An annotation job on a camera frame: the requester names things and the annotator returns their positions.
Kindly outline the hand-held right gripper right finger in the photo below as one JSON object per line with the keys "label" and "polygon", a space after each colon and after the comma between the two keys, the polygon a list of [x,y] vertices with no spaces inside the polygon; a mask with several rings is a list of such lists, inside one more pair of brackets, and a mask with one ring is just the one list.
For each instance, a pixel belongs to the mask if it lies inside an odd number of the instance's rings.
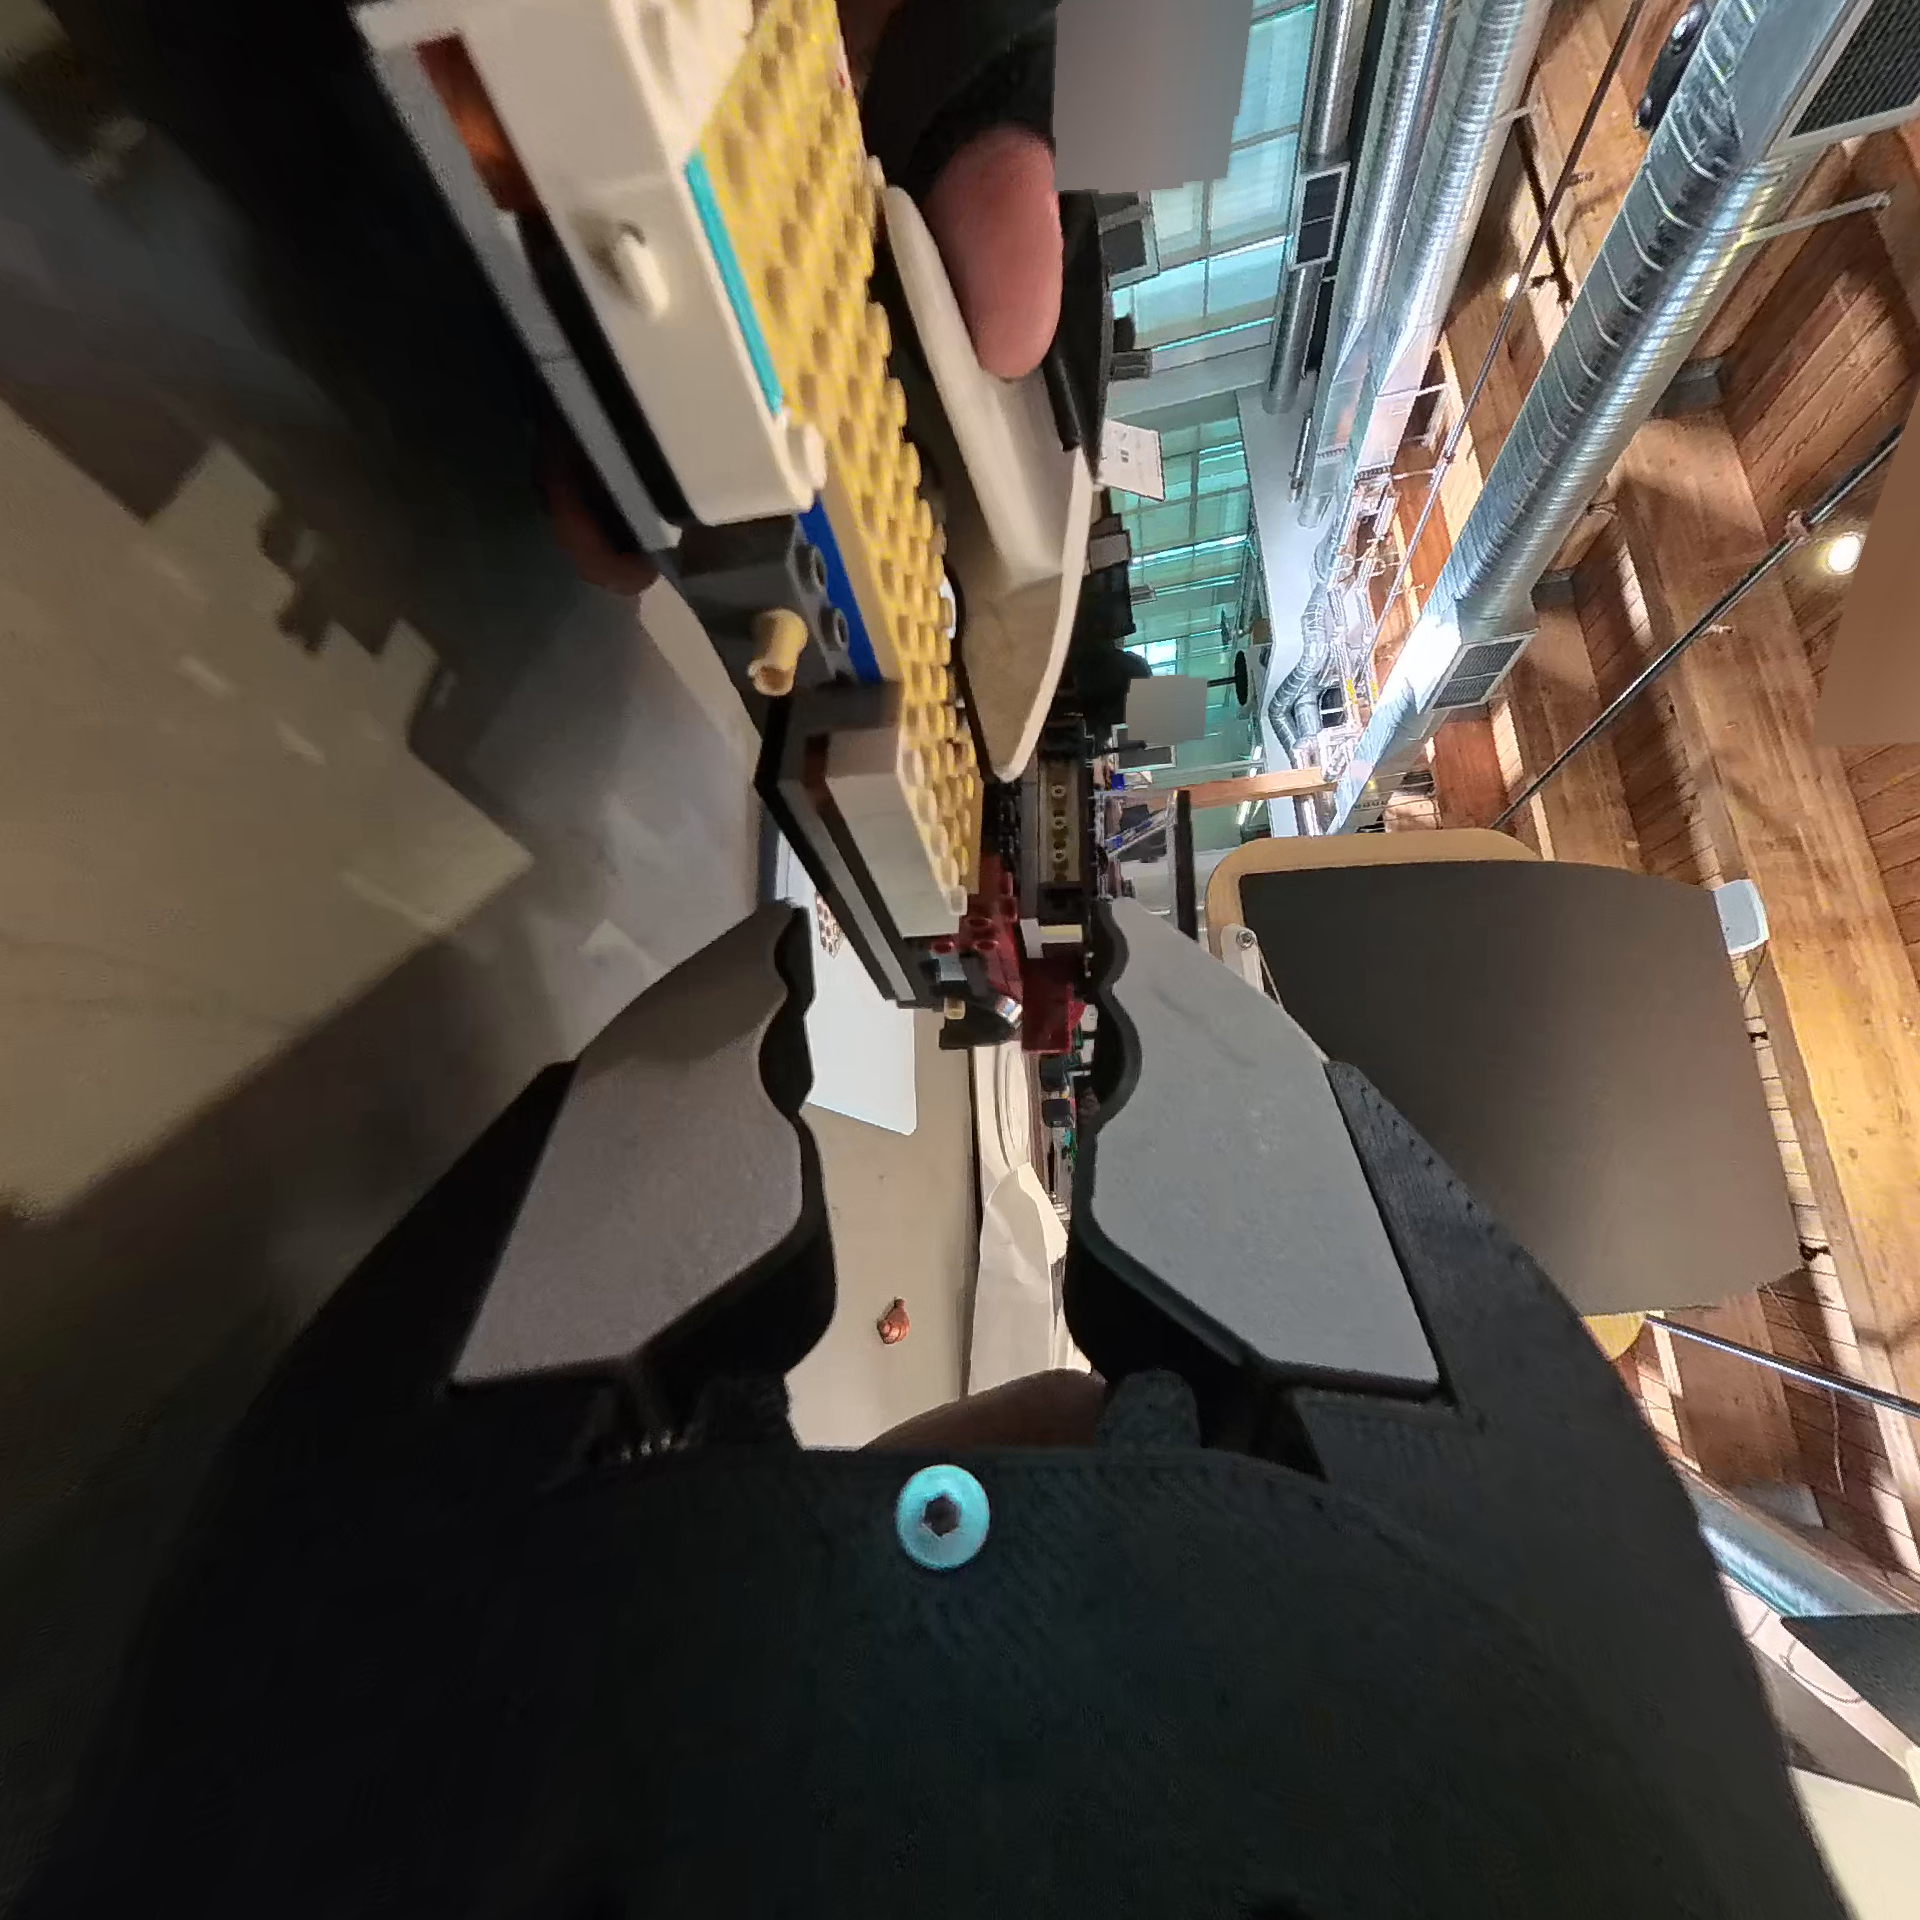
{"label": "hand-held right gripper right finger", "polygon": [[1262,1384],[1433,1394],[1438,1360],[1319,1044],[1133,898],[1100,908],[1094,991],[1067,1298],[1097,1370],[1155,1367],[1164,1338]]}

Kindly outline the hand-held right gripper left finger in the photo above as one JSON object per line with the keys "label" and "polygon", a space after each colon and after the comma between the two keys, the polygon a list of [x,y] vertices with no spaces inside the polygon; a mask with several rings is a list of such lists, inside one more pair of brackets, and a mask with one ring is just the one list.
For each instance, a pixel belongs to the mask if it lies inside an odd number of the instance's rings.
{"label": "hand-held right gripper left finger", "polygon": [[807,1012],[814,930],[772,903],[664,972],[576,1058],[454,1364],[463,1386],[643,1372],[782,1381],[836,1269]]}

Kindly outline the white and yellow toy brick model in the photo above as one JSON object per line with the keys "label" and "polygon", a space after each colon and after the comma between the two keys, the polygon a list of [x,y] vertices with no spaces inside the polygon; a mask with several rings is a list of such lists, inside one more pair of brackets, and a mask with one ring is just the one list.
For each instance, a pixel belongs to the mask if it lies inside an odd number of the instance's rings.
{"label": "white and yellow toy brick model", "polygon": [[587,468],[706,636],[757,789],[876,993],[997,1012],[989,770],[873,296],[885,178],[835,5],[351,5]]}

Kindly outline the person's left hand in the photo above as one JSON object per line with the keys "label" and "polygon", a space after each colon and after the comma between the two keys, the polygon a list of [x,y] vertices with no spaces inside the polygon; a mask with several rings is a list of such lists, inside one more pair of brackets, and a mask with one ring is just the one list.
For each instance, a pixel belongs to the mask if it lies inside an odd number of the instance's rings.
{"label": "person's left hand", "polygon": [[1037,372],[1060,325],[1065,234],[1055,157],[1019,124],[977,132],[922,198],[979,364],[1002,380]]}

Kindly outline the white paper sheet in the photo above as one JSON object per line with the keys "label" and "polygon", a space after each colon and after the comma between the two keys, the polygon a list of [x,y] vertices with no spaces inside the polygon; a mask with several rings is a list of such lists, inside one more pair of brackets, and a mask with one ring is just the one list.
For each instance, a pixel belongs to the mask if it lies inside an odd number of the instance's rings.
{"label": "white paper sheet", "polygon": [[813,898],[811,926],[811,1102],[845,1120],[912,1138],[918,1130],[915,1016],[876,991],[824,895]]}

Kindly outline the white paper bag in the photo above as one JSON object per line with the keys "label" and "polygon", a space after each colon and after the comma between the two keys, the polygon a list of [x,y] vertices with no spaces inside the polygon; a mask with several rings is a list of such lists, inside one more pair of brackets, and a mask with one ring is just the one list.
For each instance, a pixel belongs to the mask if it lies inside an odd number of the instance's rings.
{"label": "white paper bag", "polygon": [[980,1215],[968,1391],[1040,1375],[1086,1372],[1067,1324],[1069,1225],[1032,1163],[990,1189]]}

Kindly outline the black chair with wooden rim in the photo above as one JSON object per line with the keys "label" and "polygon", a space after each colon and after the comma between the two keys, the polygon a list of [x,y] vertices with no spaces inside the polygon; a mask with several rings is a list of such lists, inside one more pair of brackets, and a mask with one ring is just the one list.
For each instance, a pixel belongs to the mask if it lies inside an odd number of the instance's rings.
{"label": "black chair with wooden rim", "polygon": [[1207,884],[1574,1312],[1705,1311],[1804,1265],[1717,895],[1496,828],[1265,837]]}

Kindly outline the dark red toy brick model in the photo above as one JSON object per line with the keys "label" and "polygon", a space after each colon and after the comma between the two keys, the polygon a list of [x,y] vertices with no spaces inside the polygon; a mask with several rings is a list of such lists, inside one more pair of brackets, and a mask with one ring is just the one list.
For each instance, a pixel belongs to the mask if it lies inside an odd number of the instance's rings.
{"label": "dark red toy brick model", "polygon": [[1081,716],[1048,724],[1016,780],[987,789],[957,932],[931,944],[944,1053],[1067,1054],[1091,1002],[1092,924],[1113,893],[1104,760]]}

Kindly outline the white air vent grille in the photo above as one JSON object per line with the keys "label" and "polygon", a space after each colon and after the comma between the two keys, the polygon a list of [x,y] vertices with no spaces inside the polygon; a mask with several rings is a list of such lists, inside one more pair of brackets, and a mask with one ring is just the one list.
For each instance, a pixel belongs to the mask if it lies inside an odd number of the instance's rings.
{"label": "white air vent grille", "polygon": [[1772,51],[1785,60],[1785,104],[1769,159],[1917,120],[1917,2],[1783,5],[1772,27]]}

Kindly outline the slim silver ventilation duct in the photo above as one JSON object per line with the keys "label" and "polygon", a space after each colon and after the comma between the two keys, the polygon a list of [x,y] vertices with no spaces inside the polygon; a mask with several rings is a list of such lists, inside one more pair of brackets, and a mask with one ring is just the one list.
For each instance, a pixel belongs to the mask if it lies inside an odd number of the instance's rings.
{"label": "slim silver ventilation duct", "polygon": [[1319,368],[1353,232],[1396,192],[1380,185],[1390,136],[1407,119],[1420,126],[1430,116],[1459,13],[1426,2],[1317,8],[1293,228],[1260,392],[1273,418],[1297,407]]}

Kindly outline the large silver ventilation duct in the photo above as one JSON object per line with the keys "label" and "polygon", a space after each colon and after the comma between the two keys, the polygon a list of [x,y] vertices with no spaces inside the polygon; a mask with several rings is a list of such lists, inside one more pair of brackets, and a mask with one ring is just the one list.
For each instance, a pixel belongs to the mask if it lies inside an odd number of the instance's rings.
{"label": "large silver ventilation duct", "polygon": [[1785,220],[1814,152],[1767,157],[1785,104],[1774,8],[1717,5],[1565,325],[1520,407],[1380,704],[1328,830],[1380,824],[1420,747],[1483,707],[1538,631],[1534,596],[1596,492],[1711,325],[1747,254]]}

